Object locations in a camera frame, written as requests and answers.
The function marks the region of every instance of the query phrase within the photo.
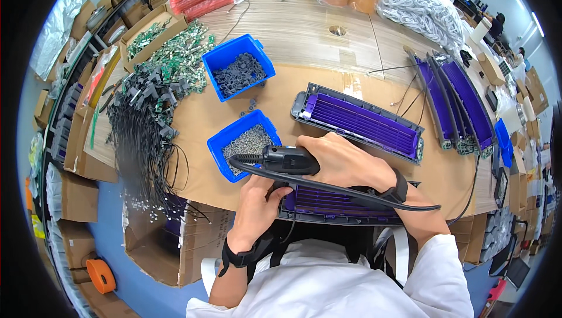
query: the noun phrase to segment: person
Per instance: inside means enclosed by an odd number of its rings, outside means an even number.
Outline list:
[[[517,54],[513,56],[513,62],[516,67],[525,62],[525,49],[523,47],[520,47]]]
[[[497,13],[495,18],[492,18],[488,14],[479,11],[482,17],[485,17],[492,23],[492,27],[488,30],[488,33],[492,36],[494,40],[497,40],[498,36],[503,32],[503,23],[505,23],[505,16],[503,13]]]
[[[320,171],[307,179],[341,187],[370,186],[379,192],[396,185],[396,174],[384,160],[333,132],[322,138],[299,136],[297,146],[320,164]],[[280,200],[292,191],[279,188],[266,199],[272,184],[252,175],[242,187],[234,225],[227,233],[232,252],[252,248],[277,217]],[[404,204],[434,203],[408,184]],[[349,263],[343,246],[308,239],[289,244],[278,266],[270,267],[271,255],[260,260],[249,283],[247,268],[230,264],[216,277],[208,303],[189,300],[186,317],[472,317],[455,238],[440,210],[396,212],[419,246],[404,289],[384,272],[361,264],[366,261]]]

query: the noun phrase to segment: purple panel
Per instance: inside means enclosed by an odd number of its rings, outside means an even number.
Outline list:
[[[435,106],[435,111],[439,117],[439,123],[441,123],[441,129],[443,130],[443,137],[446,140],[453,140],[453,123],[449,118],[449,112],[447,109],[447,104],[445,103],[445,98],[439,89],[439,84],[435,79],[435,75],[433,75],[433,71],[431,70],[429,63],[422,62],[418,58],[416,61],[420,63],[418,66],[425,79],[425,83],[427,84],[427,89],[431,93],[431,98],[433,99],[433,105]]]
[[[459,94],[464,107],[470,114],[470,121],[472,121],[474,130],[476,130],[480,148],[482,150],[487,148],[492,144],[494,133],[491,131],[486,112],[476,97],[477,93],[474,92],[472,84],[468,82],[467,77],[455,61],[445,63],[441,68],[443,68],[455,91]]]
[[[416,131],[376,112],[325,94],[311,95],[304,117],[375,141],[385,150],[416,157]]]
[[[329,216],[397,217],[393,212],[372,211],[349,200],[349,196],[327,192],[320,189],[297,185],[295,191],[287,195],[285,208],[298,212]]]

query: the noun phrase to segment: white shirt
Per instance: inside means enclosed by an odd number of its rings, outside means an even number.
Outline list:
[[[319,240],[292,243],[277,267],[262,259],[238,307],[197,298],[186,317],[472,317],[473,308],[453,235],[437,235],[419,251],[404,290],[368,264],[351,264],[345,249]]]

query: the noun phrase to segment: wire bundle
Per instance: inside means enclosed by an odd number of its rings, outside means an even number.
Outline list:
[[[464,44],[462,22],[449,0],[380,0],[376,11],[454,53]]]

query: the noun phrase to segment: cardboard sheet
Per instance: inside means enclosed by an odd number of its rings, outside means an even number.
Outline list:
[[[374,77],[327,69],[276,64],[275,70],[277,75],[269,79],[264,88],[254,87],[235,99],[220,103],[214,89],[208,86],[203,94],[185,98],[175,110],[172,127],[180,134],[174,142],[186,152],[189,160],[189,179],[186,188],[179,193],[181,197],[224,209],[238,208],[240,187],[248,177],[235,184],[229,182],[219,172],[206,143],[210,137],[238,119],[240,111],[248,109],[251,98],[256,98],[256,108],[271,119],[281,142],[291,146],[299,135],[320,137],[326,133],[297,123],[290,115],[297,93],[305,90],[309,81],[353,95],[391,112],[395,112],[396,108],[390,107],[390,102],[400,100],[406,89],[402,85]],[[402,112],[417,94],[415,89],[408,91],[405,104],[401,108]],[[422,100],[416,101],[405,118],[417,123],[422,104]],[[456,151],[444,151],[439,147],[427,108],[421,121],[421,125],[426,128],[422,135],[425,146],[421,166],[415,166],[386,153],[369,152],[397,167],[407,179],[421,181],[420,189],[434,202],[440,203],[443,215],[452,219],[462,211],[470,194],[474,178],[474,157],[460,156]],[[185,162],[180,161],[178,180],[183,182],[187,177]],[[484,176],[477,182],[485,190],[481,197],[487,197],[489,176]],[[467,211],[467,215],[470,214],[474,214],[474,203]]]

